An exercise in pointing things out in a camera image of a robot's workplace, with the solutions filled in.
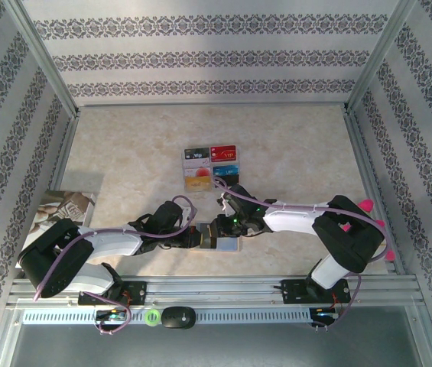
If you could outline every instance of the marble floor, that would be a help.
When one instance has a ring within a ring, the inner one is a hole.
[[[184,193],[184,148],[235,144],[240,182],[259,199],[320,203],[365,193],[339,106],[184,105],[83,108],[61,190],[98,192],[92,227],[120,226]],[[210,221],[219,193],[188,193]],[[327,255],[316,236],[293,232],[243,239],[237,253],[156,249],[103,259],[119,274],[307,274]],[[369,274],[386,273],[385,263]]]

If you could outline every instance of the robotic arm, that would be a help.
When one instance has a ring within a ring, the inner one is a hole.
[[[384,239],[381,231],[370,224],[373,221],[345,196],[335,196],[328,203],[312,206],[313,210],[309,211],[305,206],[287,205],[277,200],[265,200],[263,203],[267,205],[261,205],[237,184],[227,190],[218,203],[226,209],[226,214],[212,221],[211,238],[281,231],[317,235],[330,254],[318,262],[306,280],[307,295],[316,301],[348,273],[363,272]],[[157,246],[164,249],[196,247],[203,241],[203,235],[188,223],[186,229],[180,231],[186,221],[184,209],[173,201],[162,204],[155,214],[144,215],[118,229],[93,230],[62,219],[22,251],[18,262],[36,288],[44,287],[41,291],[44,298],[61,291],[85,291],[120,301],[127,288],[114,269],[105,263],[92,265],[88,261],[100,256],[141,255]],[[345,224],[350,225],[347,232],[342,228]],[[95,235],[82,237],[89,232]],[[167,238],[153,238],[159,235]],[[63,249],[79,237],[81,239],[68,248],[58,262]],[[42,284],[52,268],[49,279]]]

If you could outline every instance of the computer mouse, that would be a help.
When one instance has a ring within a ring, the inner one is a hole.
[[[161,324],[170,329],[189,329],[195,325],[195,318],[193,308],[173,306],[163,310]]]

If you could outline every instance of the black mount plate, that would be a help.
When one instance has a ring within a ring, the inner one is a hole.
[[[333,293],[343,304],[350,302],[350,290],[348,281],[340,279],[333,288],[323,291],[319,299],[311,297],[307,293],[305,279],[284,279],[281,281],[282,297],[284,304],[332,304]]]
[[[125,281],[123,285],[124,289],[126,289],[132,297],[131,306],[143,306],[145,304],[148,283],[145,281]],[[122,297],[120,303],[127,304],[127,298]],[[102,300],[97,300],[96,298],[90,297],[86,294],[80,293],[78,296],[78,306],[98,306],[104,304],[107,303],[103,302]]]

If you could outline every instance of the stack of cards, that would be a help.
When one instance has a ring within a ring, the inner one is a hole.
[[[239,182],[235,145],[185,149],[182,165],[188,192],[210,190],[211,176],[221,177],[229,186]]]

